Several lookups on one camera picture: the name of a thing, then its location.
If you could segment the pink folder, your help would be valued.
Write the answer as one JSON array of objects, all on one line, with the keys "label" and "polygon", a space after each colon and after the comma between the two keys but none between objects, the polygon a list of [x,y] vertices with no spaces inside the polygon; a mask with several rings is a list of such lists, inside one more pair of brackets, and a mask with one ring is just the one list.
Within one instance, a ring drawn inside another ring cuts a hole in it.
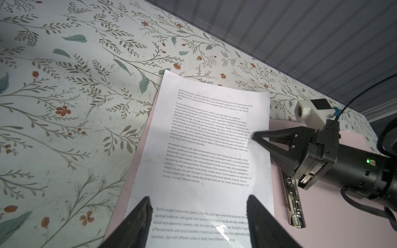
[{"label": "pink folder", "polygon": [[[149,126],[157,103],[155,98],[152,111],[144,128],[137,152],[127,174],[127,179],[116,205],[105,237],[124,220],[127,212],[132,186],[144,149]],[[368,151],[366,139],[358,133],[341,131],[343,145]],[[340,195],[340,188],[325,182],[319,182],[310,190],[299,189],[306,210],[307,228],[297,229],[288,224],[284,186],[281,171],[271,161],[271,173],[274,191],[275,218],[279,224],[304,248],[396,248],[397,232],[389,229],[386,220],[369,216],[362,211],[354,210]]]}]

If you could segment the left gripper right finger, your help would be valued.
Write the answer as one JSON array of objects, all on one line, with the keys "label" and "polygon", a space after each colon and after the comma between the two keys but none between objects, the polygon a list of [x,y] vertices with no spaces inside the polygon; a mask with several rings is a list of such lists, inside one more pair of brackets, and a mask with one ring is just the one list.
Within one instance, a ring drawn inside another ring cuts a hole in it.
[{"label": "left gripper right finger", "polygon": [[254,195],[247,200],[247,219],[253,248],[300,247]]}]

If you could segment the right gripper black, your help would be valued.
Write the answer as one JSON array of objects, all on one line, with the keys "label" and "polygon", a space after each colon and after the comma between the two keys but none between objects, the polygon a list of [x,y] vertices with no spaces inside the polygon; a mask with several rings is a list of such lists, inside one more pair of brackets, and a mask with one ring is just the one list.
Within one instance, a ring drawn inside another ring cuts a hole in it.
[{"label": "right gripper black", "polygon": [[257,131],[252,139],[288,176],[298,170],[298,186],[305,190],[320,180],[357,198],[391,198],[392,159],[340,144],[339,127],[328,120],[316,132],[301,126]]}]

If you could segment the printed paper sheet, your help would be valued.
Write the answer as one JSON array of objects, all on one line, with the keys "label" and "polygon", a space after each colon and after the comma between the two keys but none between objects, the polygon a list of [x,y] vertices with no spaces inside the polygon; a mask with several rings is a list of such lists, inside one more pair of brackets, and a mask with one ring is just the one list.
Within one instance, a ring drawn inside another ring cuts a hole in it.
[{"label": "printed paper sheet", "polygon": [[128,210],[151,200],[149,248],[249,248],[250,195],[274,211],[270,94],[205,84],[165,72]]}]

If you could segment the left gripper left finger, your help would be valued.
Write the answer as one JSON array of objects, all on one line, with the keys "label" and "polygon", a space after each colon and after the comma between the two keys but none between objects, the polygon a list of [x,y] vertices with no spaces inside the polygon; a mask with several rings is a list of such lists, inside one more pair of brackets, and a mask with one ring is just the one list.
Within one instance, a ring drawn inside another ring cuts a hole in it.
[{"label": "left gripper left finger", "polygon": [[144,197],[99,248],[145,248],[152,221],[150,197]]}]

